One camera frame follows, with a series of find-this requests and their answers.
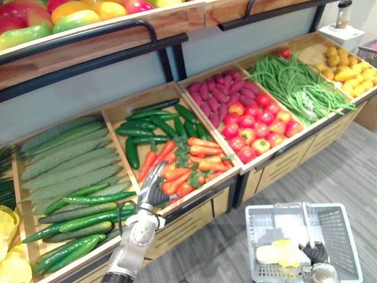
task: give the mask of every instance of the wooden drawer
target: wooden drawer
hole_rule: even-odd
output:
[[[262,177],[260,178],[258,188],[255,193],[261,192],[268,185],[279,180],[285,174],[296,168],[310,145],[314,137],[305,140],[302,144],[285,153],[271,164],[263,169]]]

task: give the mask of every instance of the black handle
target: black handle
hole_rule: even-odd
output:
[[[88,29],[86,31],[76,32],[74,34],[69,34],[64,37],[54,38],[45,42],[40,42],[38,44],[21,48],[13,52],[9,52],[0,56],[0,65],[15,61],[30,55],[34,55],[43,51],[51,50],[57,47],[68,45],[77,41],[87,40],[89,38],[97,37],[99,35],[109,34],[115,31],[121,31],[122,29],[133,28],[137,26],[144,26],[148,29],[151,44],[156,45],[157,34],[153,26],[144,19],[128,19],[125,21],[117,22],[115,24],[108,24],[102,27],[96,27],[93,29]]]

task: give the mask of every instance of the produce display shelf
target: produce display shelf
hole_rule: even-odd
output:
[[[122,169],[118,172],[118,176],[123,177],[121,181],[129,180],[132,183],[132,186],[128,188],[128,191],[136,191],[139,193],[141,184],[137,182],[137,172],[131,169],[127,161],[124,153],[124,145],[122,144],[123,140],[120,139],[114,131],[117,124],[120,123],[120,120],[118,119],[121,117],[124,121],[125,113],[135,107],[141,107],[172,98],[180,98],[180,104],[189,107],[189,103],[186,102],[181,88],[176,83],[170,83],[132,97],[127,97],[120,101],[116,101],[115,103],[99,107],[75,117],[76,119],[89,115],[100,115],[103,118],[108,130],[107,137],[110,138],[110,144],[108,144],[107,147],[114,147],[120,157],[120,161],[117,164],[120,165]],[[204,123],[204,126],[209,130],[208,125]],[[15,143],[16,147],[18,148],[20,145],[24,144],[35,134],[37,133],[33,133],[22,140],[18,140]],[[228,154],[226,148],[222,148],[224,152]],[[141,146],[141,149],[139,150],[141,163],[144,161],[142,159],[145,155],[144,150],[145,148]],[[34,216],[32,213],[33,207],[31,206],[31,202],[21,202],[28,197],[29,191],[22,188],[23,181],[21,180],[21,175],[25,171],[27,164],[24,159],[20,158],[18,153],[13,161],[12,167],[16,201],[19,203],[19,210],[22,215],[22,222],[20,223],[19,230],[21,239],[24,239],[36,231],[41,230],[46,225],[38,223],[38,217]],[[157,233],[156,239],[148,249],[148,254],[145,257],[150,260],[156,259],[192,235],[192,233],[195,233],[195,231],[212,221],[215,217],[229,211],[233,203],[238,172],[239,167],[233,166],[222,175],[207,182],[202,187],[192,191],[185,197],[167,205],[164,209],[158,210],[158,213],[166,218],[167,225]],[[98,267],[98,265],[93,264],[100,264],[100,262],[103,262],[102,258],[106,257],[119,243],[120,237],[116,237],[53,274],[45,277],[42,275],[35,275],[33,283],[72,283],[74,280],[77,280],[85,274],[84,270],[88,270],[88,266],[91,266],[93,269]],[[44,243],[42,240],[27,243],[27,255],[30,263],[33,264],[39,255],[48,252],[61,244],[62,243]],[[147,265],[150,260],[145,261],[144,266]]]

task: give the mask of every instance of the cucumber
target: cucumber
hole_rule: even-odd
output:
[[[56,196],[65,196],[71,192],[74,192],[75,190],[102,182],[104,179],[117,173],[119,169],[120,167],[118,165],[103,167],[82,176],[74,177],[62,183],[35,190],[23,201],[31,200],[34,203],[42,203],[45,199]]]
[[[86,134],[85,136],[78,137],[74,140],[71,140],[71,141],[66,142],[64,144],[61,144],[57,147],[54,147],[53,149],[47,150],[46,152],[42,152],[42,153],[34,156],[28,163],[29,164],[35,163],[38,160],[41,160],[42,158],[45,158],[46,156],[49,156],[49,155],[57,152],[58,150],[66,149],[67,147],[74,146],[75,144],[78,144],[78,143],[81,143],[81,142],[87,142],[89,140],[99,139],[100,137],[104,137],[107,134],[108,134],[108,130],[106,128],[94,131],[93,133]]]
[[[41,146],[28,151],[27,155],[39,154],[39,153],[42,153],[42,152],[46,152],[47,150],[51,150],[56,146],[68,143],[71,140],[77,139],[78,137],[85,136],[86,134],[90,134],[94,131],[99,130],[100,128],[103,128],[103,127],[104,127],[104,125],[100,122],[93,122],[93,123],[90,123],[90,124],[85,124],[85,125],[76,127],[72,130],[66,131],[65,133],[47,141],[46,143],[42,144]]]
[[[75,127],[93,122],[98,121],[102,117],[101,116],[88,116],[88,117],[82,117],[78,118],[60,125],[57,125],[47,131],[44,131],[43,133],[37,134],[36,136],[32,137],[30,140],[28,140],[24,145],[21,147],[22,152],[27,152],[34,147],[40,146],[41,144],[47,142],[48,140],[51,140],[52,138],[59,136],[60,134],[63,134],[65,131],[71,130]]]
[[[61,149],[58,152],[49,155],[40,160],[39,162],[36,162],[35,164],[31,165],[29,168],[27,168],[26,171],[23,172],[21,179],[23,181],[30,180],[33,177],[38,176],[65,161],[68,161],[86,152],[94,150],[102,142],[109,141],[110,139],[108,138],[100,138],[76,144],[75,146],[72,146],[69,150]]]
[[[96,213],[100,213],[103,211],[109,211],[117,208],[117,204],[115,202],[108,202],[99,205],[91,205],[85,208],[78,208],[66,212],[55,213],[46,217],[42,217],[38,219],[39,223],[57,223],[65,220],[71,220],[74,218],[79,218],[83,216],[88,216]]]
[[[173,106],[179,102],[179,98],[171,99],[171,100],[165,100],[159,103],[151,104],[148,106],[136,108],[132,110],[132,114],[144,112],[144,111],[150,111],[150,110],[160,110],[163,108],[167,108],[170,106]]]
[[[85,163],[85,162],[88,162],[90,160],[94,160],[97,158],[116,157],[116,156],[118,156],[118,153],[115,152],[115,148],[113,147],[109,147],[106,149],[97,147],[97,149],[92,150],[91,152],[87,152],[69,161],[61,163],[57,167],[49,170],[48,173],[62,172],[62,171],[65,171],[67,169],[70,169],[72,167],[78,166],[82,163]]]
[[[103,222],[93,224],[91,226],[88,226],[88,227],[85,227],[76,231],[56,234],[54,236],[43,239],[43,242],[58,243],[58,242],[86,237],[86,236],[90,236],[90,235],[98,234],[98,233],[106,234],[106,233],[109,233],[113,229],[113,227],[114,225],[110,221],[103,221]]]

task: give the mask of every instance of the yellow potato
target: yellow potato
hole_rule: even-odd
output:
[[[330,67],[336,67],[339,65],[339,63],[340,63],[340,57],[338,55],[331,56],[328,59],[328,65]]]
[[[329,80],[333,80],[334,79],[334,73],[331,70],[327,70],[326,69],[326,70],[323,70],[321,73],[322,73],[322,75],[324,75]]]
[[[331,56],[334,56],[334,55],[337,55],[337,54],[338,54],[338,52],[337,52],[335,47],[329,47],[327,52],[326,52],[327,57],[331,57]]]
[[[344,85],[349,85],[352,88],[355,88],[359,85],[359,81],[356,78],[351,78],[350,80],[346,80]]]

